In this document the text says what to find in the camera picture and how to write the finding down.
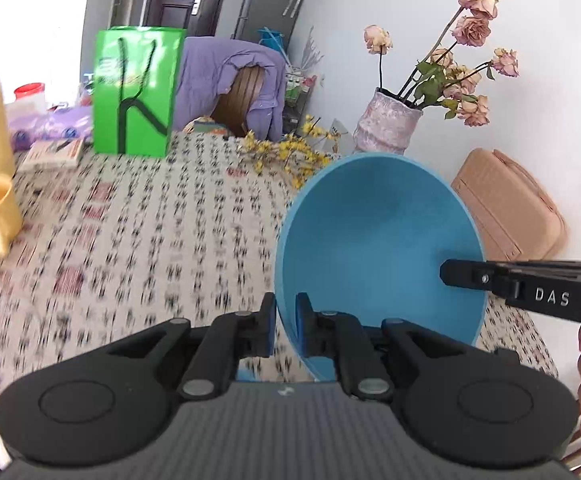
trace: table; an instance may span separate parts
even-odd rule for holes
[[[24,229],[0,260],[0,392],[24,374],[171,317],[208,325],[257,310],[295,191],[239,164],[238,139],[174,134],[164,159],[95,155],[74,171],[16,175]],[[525,312],[489,298],[478,346],[556,375]],[[262,380],[311,380],[277,323]],[[9,461],[0,441],[0,466]]]

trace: pink vase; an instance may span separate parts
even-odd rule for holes
[[[376,89],[353,134],[357,151],[404,155],[423,113]]]

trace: chair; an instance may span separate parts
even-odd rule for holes
[[[260,66],[247,66],[237,72],[230,92],[222,94],[210,116],[224,124],[235,137],[244,137],[248,132],[246,115],[259,96],[266,71]]]

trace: beige box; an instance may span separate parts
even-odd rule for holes
[[[494,150],[469,153],[451,184],[468,207],[488,260],[546,260],[567,240],[567,224],[544,188]]]
[[[17,168],[18,173],[37,170],[72,170],[79,164],[84,139],[37,140]]]

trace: blue bowl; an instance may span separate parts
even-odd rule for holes
[[[444,285],[449,258],[484,256],[471,215],[441,178],[388,153],[332,164],[298,194],[277,246],[275,292],[291,344],[301,354],[298,292],[316,312],[348,312],[366,326],[397,317],[473,344],[486,293]],[[303,361],[315,379],[334,380],[330,359]]]

